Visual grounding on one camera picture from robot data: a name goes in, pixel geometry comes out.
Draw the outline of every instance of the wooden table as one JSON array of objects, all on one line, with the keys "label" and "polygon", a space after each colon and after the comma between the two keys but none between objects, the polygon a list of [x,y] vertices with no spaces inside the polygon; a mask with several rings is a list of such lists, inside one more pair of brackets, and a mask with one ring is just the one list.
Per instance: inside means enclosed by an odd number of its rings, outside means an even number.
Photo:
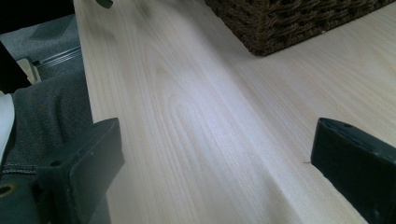
[{"label": "wooden table", "polygon": [[265,58],[204,0],[76,0],[113,223],[365,223],[309,164],[319,117],[396,146],[396,4]]}]

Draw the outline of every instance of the denim fabric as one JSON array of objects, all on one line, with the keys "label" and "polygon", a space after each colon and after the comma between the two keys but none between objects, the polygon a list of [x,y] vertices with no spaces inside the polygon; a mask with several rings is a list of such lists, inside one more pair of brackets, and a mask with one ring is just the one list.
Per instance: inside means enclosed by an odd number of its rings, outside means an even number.
[{"label": "denim fabric", "polygon": [[15,121],[1,167],[1,179],[35,177],[43,158],[92,125],[84,74],[50,78],[12,95]]}]

